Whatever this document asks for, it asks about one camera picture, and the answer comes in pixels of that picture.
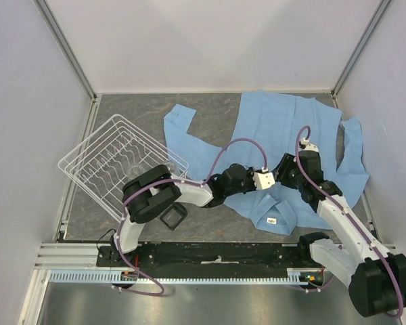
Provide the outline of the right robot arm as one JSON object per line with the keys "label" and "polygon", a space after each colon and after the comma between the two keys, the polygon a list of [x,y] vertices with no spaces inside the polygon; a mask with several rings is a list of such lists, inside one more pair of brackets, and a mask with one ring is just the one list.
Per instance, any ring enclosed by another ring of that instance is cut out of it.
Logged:
{"label": "right robot arm", "polygon": [[296,249],[298,262],[324,265],[346,286],[361,316],[401,317],[406,308],[406,256],[392,253],[359,221],[341,189],[325,179],[319,153],[286,153],[272,173],[277,183],[299,191],[343,245],[338,248],[318,233],[303,236]]}

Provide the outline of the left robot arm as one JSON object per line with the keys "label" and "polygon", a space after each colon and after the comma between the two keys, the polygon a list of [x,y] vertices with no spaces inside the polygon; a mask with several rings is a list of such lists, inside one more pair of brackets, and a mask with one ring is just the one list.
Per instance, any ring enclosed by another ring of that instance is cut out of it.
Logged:
{"label": "left robot arm", "polygon": [[223,204],[230,196],[255,191],[255,171],[252,167],[232,164],[205,181],[192,181],[173,175],[166,165],[158,165],[129,181],[122,189],[119,227],[110,239],[111,259],[120,266],[130,265],[146,223],[167,212],[175,203],[209,209]]}

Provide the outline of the light blue button shirt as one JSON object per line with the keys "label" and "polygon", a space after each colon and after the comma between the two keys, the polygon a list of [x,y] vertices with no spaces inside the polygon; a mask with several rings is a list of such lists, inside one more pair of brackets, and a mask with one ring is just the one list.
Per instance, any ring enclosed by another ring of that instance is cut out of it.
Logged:
{"label": "light blue button shirt", "polygon": [[[261,168],[265,161],[275,168],[282,156],[294,153],[300,129],[311,128],[310,141],[317,145],[324,177],[341,190],[354,207],[369,178],[361,162],[363,138],[359,119],[342,120],[341,111],[316,99],[265,92],[243,93],[232,138],[241,142],[230,146],[220,158],[220,148],[188,134],[196,111],[175,105],[164,117],[164,135],[168,149],[189,165],[189,178],[206,179],[209,171],[222,173],[233,163]],[[248,218],[255,228],[289,235],[294,228],[328,230],[295,189],[276,185],[266,191],[237,194],[225,205]]]}

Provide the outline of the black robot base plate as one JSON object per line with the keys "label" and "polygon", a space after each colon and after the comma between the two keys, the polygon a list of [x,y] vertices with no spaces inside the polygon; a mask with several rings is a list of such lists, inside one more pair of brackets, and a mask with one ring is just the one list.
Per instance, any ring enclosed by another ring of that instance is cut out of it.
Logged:
{"label": "black robot base plate", "polygon": [[289,269],[321,274],[297,244],[140,242],[125,257],[149,276],[282,276]]}

